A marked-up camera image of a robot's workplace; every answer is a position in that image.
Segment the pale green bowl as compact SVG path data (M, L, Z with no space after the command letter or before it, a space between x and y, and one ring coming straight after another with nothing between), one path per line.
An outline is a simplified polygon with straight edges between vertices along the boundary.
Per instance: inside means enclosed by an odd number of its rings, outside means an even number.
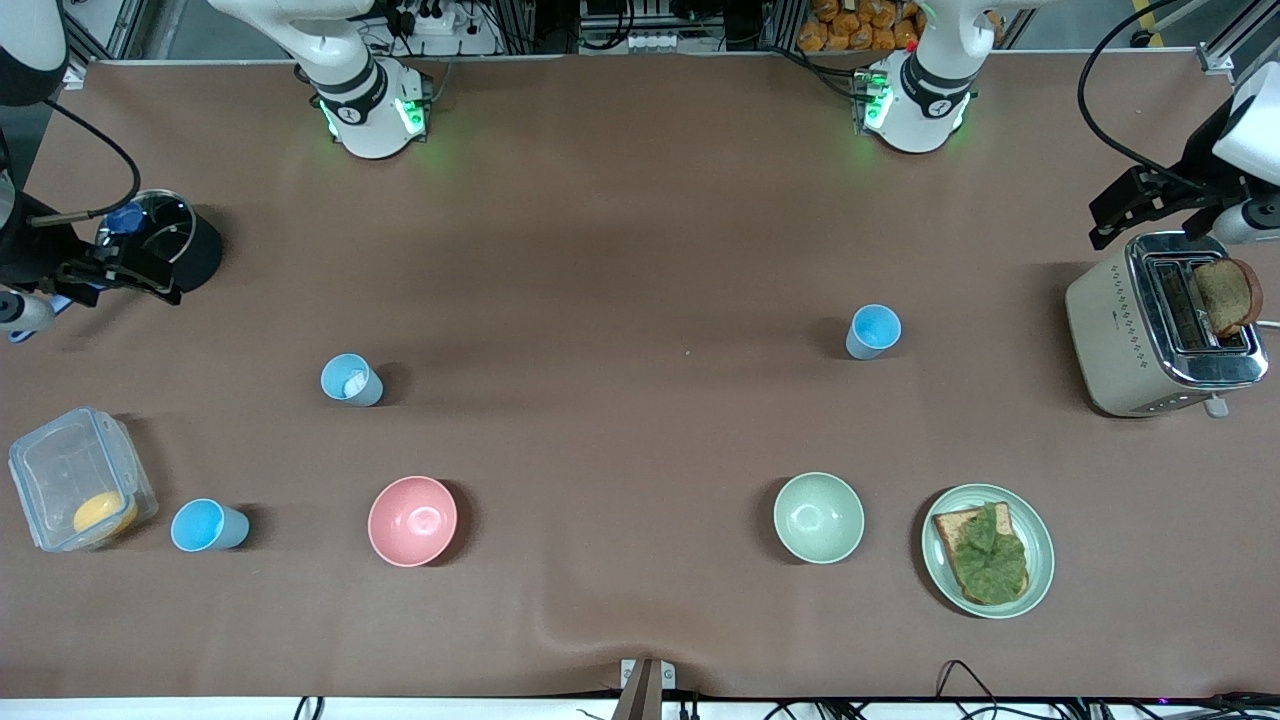
M867 511L858 492L824 471L806 471L786 480L774 497L772 520L782 546L795 559L815 565L845 561L867 529Z

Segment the pale green plate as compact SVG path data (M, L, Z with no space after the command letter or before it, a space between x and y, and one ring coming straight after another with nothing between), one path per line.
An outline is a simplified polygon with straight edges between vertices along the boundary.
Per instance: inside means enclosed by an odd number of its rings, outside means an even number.
M1010 603L983 605L963 596L946 559L942 532L934 520L945 514L977 510L983 503L1006 505L1011 532L1027 548L1028 580ZM929 507L922 529L922 557L931 579L948 602L975 618L1005 620L1033 610L1048 593L1055 573L1055 551L1041 515L1020 496L998 486L970 483L945 491Z

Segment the brown toast slice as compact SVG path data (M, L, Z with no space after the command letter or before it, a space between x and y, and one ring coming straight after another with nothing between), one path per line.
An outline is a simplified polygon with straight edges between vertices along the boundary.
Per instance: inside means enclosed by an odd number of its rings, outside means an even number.
M1228 338L1260 319L1263 291L1253 268L1224 258L1193 270L1213 334Z

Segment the bag of orange bread rolls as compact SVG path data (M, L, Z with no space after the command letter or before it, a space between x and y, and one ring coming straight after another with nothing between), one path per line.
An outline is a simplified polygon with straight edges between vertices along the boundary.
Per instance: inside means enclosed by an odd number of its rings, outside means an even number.
M806 0L795 35L803 53L914 50L936 24L934 8L918 0Z

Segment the clear plastic container blue seal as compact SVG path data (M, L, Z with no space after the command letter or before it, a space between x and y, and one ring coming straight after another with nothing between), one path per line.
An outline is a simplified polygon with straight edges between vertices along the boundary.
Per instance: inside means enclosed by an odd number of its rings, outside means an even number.
M93 407L77 407L15 441L8 466L33 542L50 553L97 548L125 533L84 538L73 530L77 507L104 491L134 497L134 525L157 511L128 429Z

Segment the cream and chrome toaster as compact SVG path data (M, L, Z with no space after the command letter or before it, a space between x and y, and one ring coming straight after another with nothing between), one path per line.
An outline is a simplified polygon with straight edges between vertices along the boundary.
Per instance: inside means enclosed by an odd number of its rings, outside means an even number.
M1128 240L1074 281L1065 306L1092 404L1152 418L1196 405L1228 413L1225 395L1258 384L1270 363L1249 300L1247 322L1217 333L1204 304L1207 266L1239 268L1212 237L1158 231Z

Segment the blue plastic cup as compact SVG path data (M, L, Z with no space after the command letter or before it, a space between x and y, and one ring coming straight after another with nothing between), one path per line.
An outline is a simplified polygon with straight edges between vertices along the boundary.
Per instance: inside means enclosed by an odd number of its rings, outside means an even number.
M881 304L868 304L854 313L845 348L850 357L867 361L892 348L901 334L902 323L896 311Z
M384 393L381 378L357 354L332 357L321 369L319 382L326 397L356 407L371 407Z
M187 553L233 550L247 539L250 519L212 498L196 498L182 506L170 524L172 543Z

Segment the aluminium frame profile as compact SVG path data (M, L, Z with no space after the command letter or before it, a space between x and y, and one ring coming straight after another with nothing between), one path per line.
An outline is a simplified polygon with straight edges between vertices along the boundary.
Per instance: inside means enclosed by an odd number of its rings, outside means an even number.
M1207 76L1243 79L1280 56L1280 0L1229 0L1228 23L1196 50Z
M131 59L154 0L60 0L70 54L82 61Z

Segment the pink bowl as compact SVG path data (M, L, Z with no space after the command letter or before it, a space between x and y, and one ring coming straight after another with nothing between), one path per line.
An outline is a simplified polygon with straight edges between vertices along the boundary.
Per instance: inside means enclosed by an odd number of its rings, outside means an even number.
M374 500L367 537L374 552L396 568L417 568L442 556L453 541L460 515L452 492L430 477L392 482Z

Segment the brown table cover mat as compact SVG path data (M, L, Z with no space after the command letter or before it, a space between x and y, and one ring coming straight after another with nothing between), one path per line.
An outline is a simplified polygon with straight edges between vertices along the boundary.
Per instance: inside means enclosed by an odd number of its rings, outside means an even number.
M1080 65L989 59L960 131L906 156L777 56L470 61L383 161L287 65L95 67L64 104L227 256L177 307L106 293L0 340L0 698L561 694L645 656L723 697L924 696L951 659L1004 698L1280 693L1280 375L1220 420L1088 405L1064 295L1124 164ZM902 334L863 361L868 304ZM339 354L379 404L324 395ZM9 451L82 406L128 429L157 511L50 553ZM842 562L774 533L806 471L864 503ZM460 515L417 568L367 534L404 477ZM1021 616L925 569L929 507L970 483L1047 525ZM196 498L244 543L178 550ZM965 598L1025 589L1009 521L936 518Z

